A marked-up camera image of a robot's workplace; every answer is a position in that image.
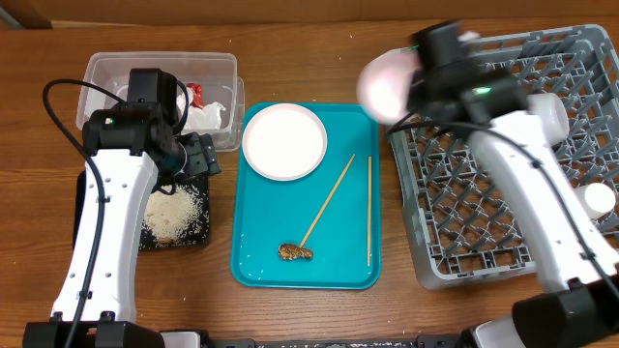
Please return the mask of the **large pink plate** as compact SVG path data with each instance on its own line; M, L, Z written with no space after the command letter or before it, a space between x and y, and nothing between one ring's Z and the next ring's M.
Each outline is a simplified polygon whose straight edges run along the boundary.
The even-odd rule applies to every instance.
M309 175L323 160L327 145L322 121L294 103L276 103L259 110L245 126L242 138L249 166L274 181Z

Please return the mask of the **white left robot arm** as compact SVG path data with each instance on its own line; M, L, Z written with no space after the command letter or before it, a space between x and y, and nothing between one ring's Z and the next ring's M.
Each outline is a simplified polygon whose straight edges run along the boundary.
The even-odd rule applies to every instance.
M160 69L133 69L128 94L94 111L76 139L44 108L85 160L84 196L67 277L45 322L29 323L25 347L206 347L199 330L158 332L135 322L135 269L152 192L221 167L210 135L184 133L188 112L176 99L186 86Z

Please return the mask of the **wooden chopstick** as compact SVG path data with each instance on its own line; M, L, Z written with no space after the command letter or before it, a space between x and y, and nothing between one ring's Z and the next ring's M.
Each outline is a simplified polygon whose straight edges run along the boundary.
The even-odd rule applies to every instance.
M372 157L368 157L368 206L367 206L367 266L370 267L372 255Z
M353 160L356 158L356 155L353 154L351 156L351 158L349 159L348 163L346 164L346 166L342 169L341 173L339 174L339 177L337 179L337 181L335 182L335 184L333 185L330 193L328 194L327 198L325 199L325 201L323 202L320 210L318 211L318 214L316 215L316 217L314 218L312 224L310 225L308 231L306 232L302 242L300 243L299 247L303 248L305 247L305 244L307 242L307 240L309 239L311 233L313 232L315 226L317 225L318 221L321 219L323 213L325 212L326 208L328 207L330 201L332 200L333 196L335 195L336 191L338 190L340 183L342 182L343 178L345 177L345 175L347 174L349 167L351 166Z

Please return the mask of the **pink bowl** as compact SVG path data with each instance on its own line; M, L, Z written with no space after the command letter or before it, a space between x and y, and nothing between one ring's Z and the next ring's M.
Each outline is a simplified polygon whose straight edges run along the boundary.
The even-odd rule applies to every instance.
M357 100L379 124L392 126L407 114L408 93L414 73L421 68L411 48L389 50L370 61L357 81Z

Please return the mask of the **white paper cup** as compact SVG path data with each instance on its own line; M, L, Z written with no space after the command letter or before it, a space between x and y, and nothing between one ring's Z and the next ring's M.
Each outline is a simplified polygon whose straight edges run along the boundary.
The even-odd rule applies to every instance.
M592 183L574 189L575 195L591 219L610 213L616 204L614 190L602 183Z

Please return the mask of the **white napkin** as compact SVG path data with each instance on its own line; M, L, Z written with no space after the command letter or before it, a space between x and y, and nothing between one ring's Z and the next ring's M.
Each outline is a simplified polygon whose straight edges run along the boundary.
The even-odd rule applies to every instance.
M182 133L219 130L226 107L218 101L199 106L200 98L189 93L188 118Z

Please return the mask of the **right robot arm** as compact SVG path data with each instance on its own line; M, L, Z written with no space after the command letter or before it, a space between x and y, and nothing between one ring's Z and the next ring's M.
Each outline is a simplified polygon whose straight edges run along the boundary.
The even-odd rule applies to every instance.
M412 36L421 67L408 95L416 128L463 140L502 192L544 292L463 331L464 347L582 347L618 332L618 253L581 206L540 117L509 72L485 72L454 21Z

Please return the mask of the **brown food scrap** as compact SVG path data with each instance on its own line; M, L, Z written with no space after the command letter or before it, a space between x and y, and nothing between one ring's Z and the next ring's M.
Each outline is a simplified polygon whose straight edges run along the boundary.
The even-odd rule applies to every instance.
M292 261L295 259L313 259L313 252L310 249L293 244L280 245L278 252L282 260Z

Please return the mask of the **teal serving tray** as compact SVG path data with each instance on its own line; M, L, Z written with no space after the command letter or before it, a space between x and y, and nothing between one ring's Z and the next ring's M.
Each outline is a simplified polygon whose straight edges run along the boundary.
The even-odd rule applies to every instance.
M381 273L379 126L358 104L305 105L325 126L324 159L309 175L274 181L239 160L231 272L253 287L363 290ZM305 244L313 259L282 260L299 246L342 169L351 166ZM368 157L372 157L372 255L367 266Z

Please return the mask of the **grey-green bowl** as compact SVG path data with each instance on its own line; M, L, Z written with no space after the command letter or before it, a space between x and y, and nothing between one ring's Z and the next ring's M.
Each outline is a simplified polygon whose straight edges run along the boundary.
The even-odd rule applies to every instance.
M527 97L529 111L540 117L543 132L552 146L566 140L570 132L568 114L561 99L554 93L535 94Z

